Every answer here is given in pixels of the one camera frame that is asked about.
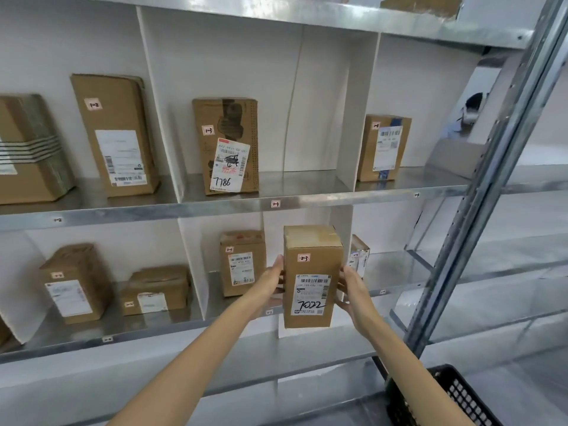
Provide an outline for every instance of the sticker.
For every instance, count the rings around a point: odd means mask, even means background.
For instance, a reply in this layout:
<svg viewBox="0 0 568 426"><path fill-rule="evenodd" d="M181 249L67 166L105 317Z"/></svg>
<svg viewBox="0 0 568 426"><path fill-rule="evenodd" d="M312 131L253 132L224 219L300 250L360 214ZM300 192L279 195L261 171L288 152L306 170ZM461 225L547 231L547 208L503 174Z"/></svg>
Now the sticker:
<svg viewBox="0 0 568 426"><path fill-rule="evenodd" d="M148 183L134 130L95 130L95 135L113 187Z"/></svg>
<svg viewBox="0 0 568 426"><path fill-rule="evenodd" d="M370 250L361 251L359 256L359 264L357 265L357 273L361 278L365 275L365 267L367 266L367 260L369 260Z"/></svg>
<svg viewBox="0 0 568 426"><path fill-rule="evenodd" d="M0 164L0 175L17 175L18 171L13 164Z"/></svg>
<svg viewBox="0 0 568 426"><path fill-rule="evenodd" d="M239 193L243 186L246 161L251 146L223 138L217 139L215 162L209 188L215 191Z"/></svg>
<svg viewBox="0 0 568 426"><path fill-rule="evenodd" d="M393 170L396 167L396 157L398 157L398 145L401 142L401 135L402 125L379 128L373 171Z"/></svg>
<svg viewBox="0 0 568 426"><path fill-rule="evenodd" d="M77 279L48 282L46 288L62 317L93 313L83 287Z"/></svg>
<svg viewBox="0 0 568 426"><path fill-rule="evenodd" d="M138 303L142 314L167 311L166 296L163 293L139 293Z"/></svg>
<svg viewBox="0 0 568 426"><path fill-rule="evenodd" d="M252 252L231 254L229 256L229 270L231 271L231 284L240 286L254 282L254 266Z"/></svg>
<svg viewBox="0 0 568 426"><path fill-rule="evenodd" d="M103 105L99 101L99 99L85 99L85 104L87 105L87 109L90 111L100 111L103 108Z"/></svg>
<svg viewBox="0 0 568 426"><path fill-rule="evenodd" d="M296 275L291 315L322 315L331 275Z"/></svg>
<svg viewBox="0 0 568 426"><path fill-rule="evenodd" d="M202 125L201 129L203 130L203 135L214 135L215 129L212 125Z"/></svg>
<svg viewBox="0 0 568 426"><path fill-rule="evenodd" d="M349 261L347 262L347 266L357 270L358 265L359 265L359 251L352 251L351 254L349 255Z"/></svg>

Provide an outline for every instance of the cardboard box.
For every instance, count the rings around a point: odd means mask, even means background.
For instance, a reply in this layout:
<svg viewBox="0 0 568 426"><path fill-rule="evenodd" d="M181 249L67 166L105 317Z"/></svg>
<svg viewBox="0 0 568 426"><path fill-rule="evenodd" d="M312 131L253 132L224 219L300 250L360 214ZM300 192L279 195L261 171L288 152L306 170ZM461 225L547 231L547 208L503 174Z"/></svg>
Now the cardboard box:
<svg viewBox="0 0 568 426"><path fill-rule="evenodd" d="M435 16L456 19L463 0L383 0L385 9L413 13L429 13Z"/></svg>
<svg viewBox="0 0 568 426"><path fill-rule="evenodd" d="M112 299L110 280L92 243L58 249L40 274L66 324L100 319Z"/></svg>
<svg viewBox="0 0 568 426"><path fill-rule="evenodd" d="M259 190L257 101L194 99L205 194Z"/></svg>
<svg viewBox="0 0 568 426"><path fill-rule="evenodd" d="M153 193L160 178L142 79L73 74L71 83L107 196Z"/></svg>
<svg viewBox="0 0 568 426"><path fill-rule="evenodd" d="M410 118L367 115L357 180L392 180L401 166L410 131Z"/></svg>
<svg viewBox="0 0 568 426"><path fill-rule="evenodd" d="M219 257L223 295L245 294L266 270L266 242L262 230L221 234Z"/></svg>
<svg viewBox="0 0 568 426"><path fill-rule="evenodd" d="M57 200L74 185L41 96L0 95L0 204Z"/></svg>
<svg viewBox="0 0 568 426"><path fill-rule="evenodd" d="M343 244L326 225L284 227L284 326L329 327Z"/></svg>
<svg viewBox="0 0 568 426"><path fill-rule="evenodd" d="M0 318L0 345L5 343L12 336L12 332L8 329L8 326Z"/></svg>
<svg viewBox="0 0 568 426"><path fill-rule="evenodd" d="M189 304L191 291L187 266L142 269L134 272L120 291L123 315L171 311L185 308Z"/></svg>
<svg viewBox="0 0 568 426"><path fill-rule="evenodd" d="M357 271L359 276L363 278L365 275L365 268L367 266L367 261L371 254L371 249L364 243L359 236L351 236L351 252L349 254L348 266L351 266Z"/></svg>

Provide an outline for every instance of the black plastic basket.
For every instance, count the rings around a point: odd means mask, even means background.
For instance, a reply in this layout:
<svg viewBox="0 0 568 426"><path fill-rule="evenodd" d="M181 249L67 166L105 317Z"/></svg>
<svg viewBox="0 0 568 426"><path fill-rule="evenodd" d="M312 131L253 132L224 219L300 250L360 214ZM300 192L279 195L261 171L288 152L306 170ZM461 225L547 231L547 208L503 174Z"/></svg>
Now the black plastic basket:
<svg viewBox="0 0 568 426"><path fill-rule="evenodd" d="M428 370L474 424L477 426L503 426L455 367L442 365ZM393 386L389 397L387 412L394 426L419 426L398 387Z"/></svg>

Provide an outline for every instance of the hand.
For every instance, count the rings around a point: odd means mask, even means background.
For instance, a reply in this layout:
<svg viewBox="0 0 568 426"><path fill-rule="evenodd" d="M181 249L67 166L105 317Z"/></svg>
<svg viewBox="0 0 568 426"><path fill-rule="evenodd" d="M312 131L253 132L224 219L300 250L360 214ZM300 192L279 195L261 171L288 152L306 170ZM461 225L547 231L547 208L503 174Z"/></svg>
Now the hand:
<svg viewBox="0 0 568 426"><path fill-rule="evenodd" d="M355 329L369 339L370 329L382 318L373 305L369 291L359 274L350 266L343 266L342 270L345 279L339 280L337 288L347 296L344 301L335 299L335 303L349 313Z"/></svg>
<svg viewBox="0 0 568 426"><path fill-rule="evenodd" d="M276 257L274 264L271 267L267 267L260 275L258 281L242 296L242 299L250 302L254 308L251 320L258 318L265 307L270 308L282 305L281 299L271 299L271 296L277 293L284 293L284 289L277 287L279 284L282 284L280 275L283 268L284 257L280 254Z"/></svg>

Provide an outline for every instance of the small package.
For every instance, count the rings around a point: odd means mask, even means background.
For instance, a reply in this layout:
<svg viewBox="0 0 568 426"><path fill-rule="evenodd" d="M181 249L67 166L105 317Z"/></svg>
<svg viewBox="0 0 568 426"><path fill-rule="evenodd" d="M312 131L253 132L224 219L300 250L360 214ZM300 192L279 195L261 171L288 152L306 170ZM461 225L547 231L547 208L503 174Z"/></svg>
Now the small package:
<svg viewBox="0 0 568 426"><path fill-rule="evenodd" d="M153 193L160 178L142 79L74 74L71 83L107 196Z"/></svg>
<svg viewBox="0 0 568 426"><path fill-rule="evenodd" d="M326 225L284 227L284 327L329 327L343 244Z"/></svg>
<svg viewBox="0 0 568 426"><path fill-rule="evenodd" d="M262 230L225 232L220 239L223 295L245 294L266 270L266 242Z"/></svg>
<svg viewBox="0 0 568 426"><path fill-rule="evenodd" d="M257 101L194 99L205 194L259 190Z"/></svg>
<svg viewBox="0 0 568 426"><path fill-rule="evenodd" d="M429 13L435 16L456 19L463 0L383 0L385 9L412 13Z"/></svg>
<svg viewBox="0 0 568 426"><path fill-rule="evenodd" d="M351 252L347 265L355 269L361 278L365 275L365 267L370 254L371 249L366 243L359 239L357 235L353 235L351 237Z"/></svg>
<svg viewBox="0 0 568 426"><path fill-rule="evenodd" d="M5 343L12 336L12 332L0 317L0 345Z"/></svg>
<svg viewBox="0 0 568 426"><path fill-rule="evenodd" d="M186 308L191 304L189 280L188 268L180 265L149 267L134 272L120 290L122 314Z"/></svg>
<svg viewBox="0 0 568 426"><path fill-rule="evenodd" d="M40 272L66 324L100 319L112 300L109 277L92 243L58 249Z"/></svg>
<svg viewBox="0 0 568 426"><path fill-rule="evenodd" d="M54 201L74 185L41 96L0 95L0 204Z"/></svg>
<svg viewBox="0 0 568 426"><path fill-rule="evenodd" d="M410 118L391 115L366 116L357 180L396 178L411 121Z"/></svg>

